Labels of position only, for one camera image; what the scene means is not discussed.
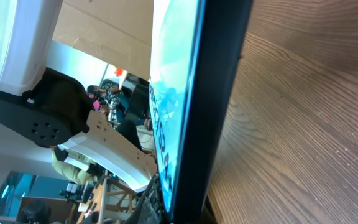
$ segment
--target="robotic arm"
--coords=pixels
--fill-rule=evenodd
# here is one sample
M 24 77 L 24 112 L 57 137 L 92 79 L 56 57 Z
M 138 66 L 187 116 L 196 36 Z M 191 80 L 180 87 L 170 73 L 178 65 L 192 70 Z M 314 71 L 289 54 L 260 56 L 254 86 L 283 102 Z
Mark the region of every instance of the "robotic arm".
M 142 191 L 157 171 L 154 160 L 93 110 L 77 80 L 46 67 L 61 6 L 0 0 L 0 123 L 38 144 L 84 154 Z

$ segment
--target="monitor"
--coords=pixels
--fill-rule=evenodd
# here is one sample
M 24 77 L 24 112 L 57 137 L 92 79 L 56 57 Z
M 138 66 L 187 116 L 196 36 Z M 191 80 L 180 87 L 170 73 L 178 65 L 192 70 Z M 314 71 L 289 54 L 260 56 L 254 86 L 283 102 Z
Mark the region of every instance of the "monitor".
M 198 218 L 251 0 L 155 0 L 150 111 L 169 221 Z

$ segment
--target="screen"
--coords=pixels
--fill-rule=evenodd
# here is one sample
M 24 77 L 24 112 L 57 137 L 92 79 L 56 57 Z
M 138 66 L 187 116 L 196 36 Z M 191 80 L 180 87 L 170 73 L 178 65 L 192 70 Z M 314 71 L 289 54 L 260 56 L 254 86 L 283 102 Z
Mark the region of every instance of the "screen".
M 198 1 L 155 0 L 150 68 L 150 110 L 163 203 L 171 209 L 193 77 Z

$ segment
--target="person in patterned shirt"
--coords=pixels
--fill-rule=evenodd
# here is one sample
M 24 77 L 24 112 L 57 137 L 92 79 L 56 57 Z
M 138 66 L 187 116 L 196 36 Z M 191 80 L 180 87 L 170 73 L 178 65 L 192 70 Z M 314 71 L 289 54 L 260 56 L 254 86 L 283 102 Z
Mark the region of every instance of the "person in patterned shirt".
M 113 83 L 106 83 L 103 86 L 90 85 L 87 87 L 87 92 L 94 94 L 94 100 L 98 100 L 101 105 L 101 111 L 105 116 L 108 115 L 108 108 L 112 108 L 112 112 L 116 115 L 117 122 L 123 123 L 124 115 L 128 110 L 139 117 L 139 120 L 133 120 L 135 125 L 144 125 L 149 131 L 152 129 L 151 120 L 145 118 L 145 116 L 137 109 L 130 108 L 130 99 L 118 89 L 117 85 Z

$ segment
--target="person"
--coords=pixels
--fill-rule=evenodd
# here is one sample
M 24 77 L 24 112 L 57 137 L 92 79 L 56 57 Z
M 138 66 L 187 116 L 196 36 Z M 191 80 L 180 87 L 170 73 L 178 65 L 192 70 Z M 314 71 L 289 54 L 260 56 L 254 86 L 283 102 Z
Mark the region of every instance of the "person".
M 149 131 L 152 129 L 151 120 L 146 118 L 137 108 L 131 108 L 130 99 L 113 83 L 106 83 L 102 87 L 90 85 L 86 91 L 93 94 L 93 99 L 101 104 L 101 110 L 103 110 L 105 117 L 109 114 L 109 105 L 112 105 L 113 112 L 119 123 L 125 120 L 126 112 L 131 111 L 139 118 L 138 120 L 133 120 L 136 126 L 144 125 Z
M 117 128 L 116 131 L 123 135 L 130 143 L 132 143 L 136 148 L 139 150 L 142 150 L 142 146 L 140 145 L 139 137 L 137 135 L 136 126 L 133 121 L 124 121 L 121 123 Z M 57 159 L 57 155 L 55 154 L 55 147 L 58 146 L 43 146 L 40 144 L 37 144 L 40 147 L 46 147 L 52 149 L 52 167 L 55 169 L 56 172 L 58 172 L 60 175 L 66 177 L 68 180 L 78 184 L 78 185 L 84 185 L 87 181 L 91 182 L 97 182 L 98 177 L 95 175 L 91 175 L 87 173 L 86 171 L 81 170 L 80 168 L 73 166 L 71 164 L 68 164 L 66 162 L 59 161 Z M 89 162 L 91 164 L 96 165 L 96 162 L 93 161 L 90 158 L 87 158 L 86 156 L 74 152 L 72 150 L 67 150 L 72 156 L 77 157 L 78 159 Z M 154 152 L 149 152 L 149 155 L 152 156 L 155 159 Z

